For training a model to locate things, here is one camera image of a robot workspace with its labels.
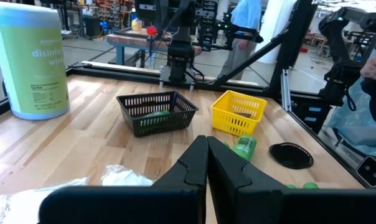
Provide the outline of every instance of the wooden table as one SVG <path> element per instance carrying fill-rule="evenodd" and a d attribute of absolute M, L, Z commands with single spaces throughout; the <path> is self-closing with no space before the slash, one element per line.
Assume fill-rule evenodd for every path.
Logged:
<path fill-rule="evenodd" d="M 115 97 L 157 92 L 158 85 L 72 75 L 68 89 L 70 111 L 58 118 L 26 121 L 10 111 L 0 116 L 0 195 L 81 177 L 98 184 L 110 164 L 121 164 L 157 179 L 198 135 L 215 136 L 229 145 L 237 140 L 212 128 L 210 106 L 222 93 L 178 90 L 200 108 L 191 125 L 180 131 L 135 138 Z M 253 135 L 258 141 L 251 159 L 254 166 L 283 184 L 315 182 L 324 188 L 362 188 L 277 102 L 266 100 L 264 117 Z M 314 165 L 302 170 L 278 165 L 268 155 L 268 148 L 281 142 L 306 148 L 313 155 Z M 207 222 L 215 223 L 210 194 L 207 200 Z"/>
<path fill-rule="evenodd" d="M 135 30 L 129 30 L 124 32 L 125 34 L 141 34 L 146 35 L 146 29 L 143 28 L 141 31 L 135 31 Z M 198 42 L 197 38 L 195 36 L 191 36 L 193 42 Z M 171 35 L 166 33 L 164 38 L 171 38 Z M 159 43 L 158 40 L 155 40 L 151 44 L 146 40 L 146 38 L 137 38 L 137 37 L 130 37 L 127 35 L 119 35 L 119 34 L 110 34 L 106 36 L 106 41 L 110 44 L 116 47 L 116 64 L 117 65 L 124 65 L 125 64 L 125 47 L 131 47 L 136 49 L 143 50 L 143 54 L 141 56 L 144 57 L 145 60 L 145 50 L 154 50 L 160 51 L 160 52 L 167 52 L 167 43 L 165 41 L 162 41 Z M 194 46 L 195 50 L 195 56 L 200 55 L 202 53 L 202 48 L 199 46 Z"/>

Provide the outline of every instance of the white plastic bag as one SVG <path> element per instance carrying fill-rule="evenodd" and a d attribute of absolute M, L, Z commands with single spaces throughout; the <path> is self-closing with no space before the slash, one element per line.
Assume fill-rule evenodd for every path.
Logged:
<path fill-rule="evenodd" d="M 104 186 L 151 186 L 153 181 L 121 165 L 109 165 L 102 177 Z"/>
<path fill-rule="evenodd" d="M 68 186 L 87 185 L 87 178 L 37 190 L 26 190 L 14 195 L 0 196 L 0 224 L 36 224 L 39 222 L 41 202 L 57 189 Z"/>

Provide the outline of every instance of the red object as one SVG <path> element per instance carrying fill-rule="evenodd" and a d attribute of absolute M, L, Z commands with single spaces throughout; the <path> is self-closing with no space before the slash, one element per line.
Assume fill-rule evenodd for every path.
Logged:
<path fill-rule="evenodd" d="M 300 49 L 300 52 L 302 52 L 302 53 L 307 53 L 307 52 L 308 52 L 308 49 L 305 48 L 305 47 L 302 47 L 302 48 Z"/>
<path fill-rule="evenodd" d="M 156 35 L 157 34 L 156 27 L 147 27 L 146 28 L 146 34 L 147 35 Z"/>

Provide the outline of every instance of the blue shirt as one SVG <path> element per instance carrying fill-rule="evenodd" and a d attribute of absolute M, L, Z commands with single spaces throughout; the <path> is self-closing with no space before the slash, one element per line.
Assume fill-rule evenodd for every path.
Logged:
<path fill-rule="evenodd" d="M 240 27 L 259 29 L 261 0 L 240 0 L 232 11 L 232 24 Z"/>

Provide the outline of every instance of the green ball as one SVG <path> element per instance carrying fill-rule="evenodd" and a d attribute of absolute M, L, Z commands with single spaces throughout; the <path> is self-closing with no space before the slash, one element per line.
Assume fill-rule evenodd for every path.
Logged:
<path fill-rule="evenodd" d="M 290 189 L 297 189 L 297 187 L 293 184 L 286 184 L 286 186 Z"/>
<path fill-rule="evenodd" d="M 309 183 L 304 184 L 303 188 L 304 189 L 318 189 L 319 187 L 316 183 L 309 182 Z"/>

